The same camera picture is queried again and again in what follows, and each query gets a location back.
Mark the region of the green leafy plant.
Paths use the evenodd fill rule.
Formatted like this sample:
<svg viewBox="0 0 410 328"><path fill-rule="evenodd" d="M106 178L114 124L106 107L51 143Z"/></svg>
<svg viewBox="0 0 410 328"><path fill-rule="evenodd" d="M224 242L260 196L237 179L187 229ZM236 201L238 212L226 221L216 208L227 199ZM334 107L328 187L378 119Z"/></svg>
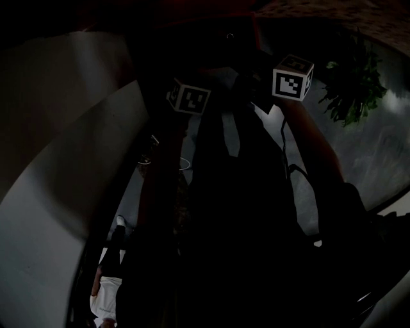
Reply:
<svg viewBox="0 0 410 328"><path fill-rule="evenodd" d="M325 66L325 112L342 127L357 124L376 109L387 89L382 86L378 55L365 45L360 30L356 35L338 34L338 50Z"/></svg>

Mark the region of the person's dark trousers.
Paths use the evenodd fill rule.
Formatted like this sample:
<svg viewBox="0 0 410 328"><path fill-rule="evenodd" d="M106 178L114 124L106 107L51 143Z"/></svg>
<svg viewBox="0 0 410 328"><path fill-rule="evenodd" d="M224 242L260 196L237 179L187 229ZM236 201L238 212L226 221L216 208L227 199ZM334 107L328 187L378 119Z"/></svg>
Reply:
<svg viewBox="0 0 410 328"><path fill-rule="evenodd" d="M250 81L217 94L201 118L190 184L198 223L238 229L257 240L304 243L284 154L250 103Z"/></svg>

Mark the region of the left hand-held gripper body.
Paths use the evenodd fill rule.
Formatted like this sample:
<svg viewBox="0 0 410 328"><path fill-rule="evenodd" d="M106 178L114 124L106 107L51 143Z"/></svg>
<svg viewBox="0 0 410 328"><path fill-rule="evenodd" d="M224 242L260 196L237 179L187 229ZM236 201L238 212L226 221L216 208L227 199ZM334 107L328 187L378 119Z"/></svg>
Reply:
<svg viewBox="0 0 410 328"><path fill-rule="evenodd" d="M211 90L186 85L174 78L166 100L176 112L202 115L206 109Z"/></svg>

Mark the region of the person's black shirt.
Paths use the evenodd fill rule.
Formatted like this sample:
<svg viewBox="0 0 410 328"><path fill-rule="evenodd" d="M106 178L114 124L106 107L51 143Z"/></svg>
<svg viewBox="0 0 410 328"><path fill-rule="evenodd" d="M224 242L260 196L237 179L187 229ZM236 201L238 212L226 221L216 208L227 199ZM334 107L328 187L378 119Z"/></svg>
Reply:
<svg viewBox="0 0 410 328"><path fill-rule="evenodd" d="M117 294L119 328L353 328L410 272L410 213L365 210L337 184L318 203L322 244L291 199L213 197L182 237L153 215L136 227Z"/></svg>

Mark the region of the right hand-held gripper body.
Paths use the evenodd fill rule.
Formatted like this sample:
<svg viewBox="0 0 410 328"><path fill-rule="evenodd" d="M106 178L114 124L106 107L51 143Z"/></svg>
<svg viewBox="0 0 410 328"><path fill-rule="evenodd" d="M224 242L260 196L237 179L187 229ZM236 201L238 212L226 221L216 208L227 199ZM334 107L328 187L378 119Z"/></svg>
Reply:
<svg viewBox="0 0 410 328"><path fill-rule="evenodd" d="M293 54L256 53L245 65L251 78L251 102L265 113L274 98L303 101L313 78L314 63Z"/></svg>

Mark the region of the person's right forearm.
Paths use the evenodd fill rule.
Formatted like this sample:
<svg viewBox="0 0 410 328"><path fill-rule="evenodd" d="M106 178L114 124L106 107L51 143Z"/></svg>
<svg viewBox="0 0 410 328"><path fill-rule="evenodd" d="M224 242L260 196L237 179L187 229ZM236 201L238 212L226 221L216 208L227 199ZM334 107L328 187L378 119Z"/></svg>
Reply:
<svg viewBox="0 0 410 328"><path fill-rule="evenodd" d="M338 157L301 102L275 97L292 132L306 173L317 195L344 183Z"/></svg>

